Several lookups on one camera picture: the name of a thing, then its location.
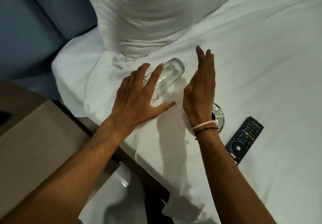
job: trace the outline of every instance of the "forearm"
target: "forearm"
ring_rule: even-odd
[[[217,130],[197,136],[221,223],[275,223],[227,153]]]
[[[112,125],[101,128],[0,223],[75,223],[121,141]]]

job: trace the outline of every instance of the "hand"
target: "hand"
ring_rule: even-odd
[[[183,109],[192,127],[211,120],[216,86],[214,55],[210,49],[204,55],[199,46],[196,47],[196,52],[198,70],[184,89],[183,95]]]
[[[107,120],[112,120],[125,139],[139,125],[156,118],[175,105],[174,101],[163,103],[157,107],[150,105],[155,85],[163,70],[160,64],[151,74],[147,84],[143,87],[145,72],[150,64],[141,65],[137,71],[123,79],[117,92],[111,115]]]

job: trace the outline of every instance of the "person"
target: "person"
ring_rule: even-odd
[[[214,55],[197,46],[198,70],[184,89],[183,109],[191,127],[211,120],[215,96]],[[125,77],[110,116],[90,141],[9,212],[0,224],[74,224],[107,162],[131,132],[175,105],[150,105],[163,69],[159,65],[143,87],[149,64]],[[275,223],[227,153],[214,123],[195,129],[213,201],[224,223]]]

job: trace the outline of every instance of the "pillowcase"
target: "pillowcase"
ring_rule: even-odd
[[[173,43],[227,0],[90,1],[107,50],[133,60]]]

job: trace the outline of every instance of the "glass ashtray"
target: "glass ashtray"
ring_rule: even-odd
[[[211,118],[215,120],[215,124],[219,128],[218,132],[221,132],[225,124],[225,116],[223,115],[223,110],[215,103],[212,105]]]

